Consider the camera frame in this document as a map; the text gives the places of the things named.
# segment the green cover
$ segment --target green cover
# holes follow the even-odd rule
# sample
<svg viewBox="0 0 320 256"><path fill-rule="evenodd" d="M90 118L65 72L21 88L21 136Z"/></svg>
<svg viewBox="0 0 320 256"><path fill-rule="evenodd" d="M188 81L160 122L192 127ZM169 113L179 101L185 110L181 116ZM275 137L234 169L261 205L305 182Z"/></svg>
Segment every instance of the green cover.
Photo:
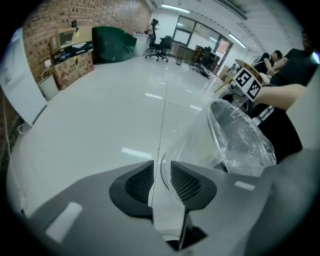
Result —
<svg viewBox="0 0 320 256"><path fill-rule="evenodd" d="M92 28L93 52L99 62L114 63L131 59L136 42L135 37L117 27Z"/></svg>

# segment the white trash bin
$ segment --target white trash bin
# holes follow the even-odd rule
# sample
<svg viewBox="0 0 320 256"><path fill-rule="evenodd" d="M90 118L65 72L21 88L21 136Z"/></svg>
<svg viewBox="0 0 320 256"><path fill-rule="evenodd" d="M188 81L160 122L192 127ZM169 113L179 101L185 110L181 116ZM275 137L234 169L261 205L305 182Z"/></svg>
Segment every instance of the white trash bin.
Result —
<svg viewBox="0 0 320 256"><path fill-rule="evenodd" d="M142 33L133 33L133 36L136 38L134 55L143 56L148 48L149 36Z"/></svg>
<svg viewBox="0 0 320 256"><path fill-rule="evenodd" d="M49 101L59 92L56 81L53 75L48 76L39 83L40 91L44 94L45 98Z"/></svg>

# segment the white floor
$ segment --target white floor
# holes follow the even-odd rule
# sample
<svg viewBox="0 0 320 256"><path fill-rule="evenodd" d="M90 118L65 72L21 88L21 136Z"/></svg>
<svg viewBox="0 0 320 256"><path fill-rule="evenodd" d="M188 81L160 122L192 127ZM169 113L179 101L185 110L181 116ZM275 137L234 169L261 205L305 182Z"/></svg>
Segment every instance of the white floor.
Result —
<svg viewBox="0 0 320 256"><path fill-rule="evenodd" d="M222 84L173 58L166 63L135 57L94 68L49 101L14 146L11 163L27 215L85 176L147 160L157 164L219 96L214 91ZM163 234L178 229L179 221L168 212L183 209L172 201L158 165L149 198L154 225Z"/></svg>

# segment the window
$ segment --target window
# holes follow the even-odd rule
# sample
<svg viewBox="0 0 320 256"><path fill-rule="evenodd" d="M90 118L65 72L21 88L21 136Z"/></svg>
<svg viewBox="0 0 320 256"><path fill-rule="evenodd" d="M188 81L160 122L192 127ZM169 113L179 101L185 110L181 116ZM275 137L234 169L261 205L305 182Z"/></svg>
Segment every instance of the window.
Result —
<svg viewBox="0 0 320 256"><path fill-rule="evenodd" d="M180 16L176 24L173 40L188 45L195 24L196 22L192 19Z"/></svg>
<svg viewBox="0 0 320 256"><path fill-rule="evenodd" d="M202 46L203 48L211 47L213 51L216 47L219 37L219 33L215 32L205 25L197 23L192 33L188 47L192 50L195 50L196 46Z"/></svg>
<svg viewBox="0 0 320 256"><path fill-rule="evenodd" d="M211 52L219 56L215 71L220 69L232 46L227 38L215 30L183 16L179 16L176 23L173 41L169 52L172 56L176 55L179 45L185 45L191 50L195 50L197 46L210 47Z"/></svg>
<svg viewBox="0 0 320 256"><path fill-rule="evenodd" d="M219 46L218 46L218 48L216 49L216 52L215 52L215 54L220 57L218 65L220 64L221 60L223 59L223 57L227 53L227 50L229 49L229 46L230 46L229 42L227 42L226 40L221 39L220 44L219 44Z"/></svg>

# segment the red brick wall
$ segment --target red brick wall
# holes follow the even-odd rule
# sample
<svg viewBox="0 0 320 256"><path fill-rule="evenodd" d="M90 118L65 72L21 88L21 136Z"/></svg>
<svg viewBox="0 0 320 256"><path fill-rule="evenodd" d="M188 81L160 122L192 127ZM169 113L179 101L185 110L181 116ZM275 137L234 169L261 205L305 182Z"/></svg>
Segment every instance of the red brick wall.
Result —
<svg viewBox="0 0 320 256"><path fill-rule="evenodd" d="M36 82L51 58L49 39L58 28L71 22L112 26L127 33L143 32L150 22L151 11L145 0L45 0L29 15L23 25L25 54Z"/></svg>

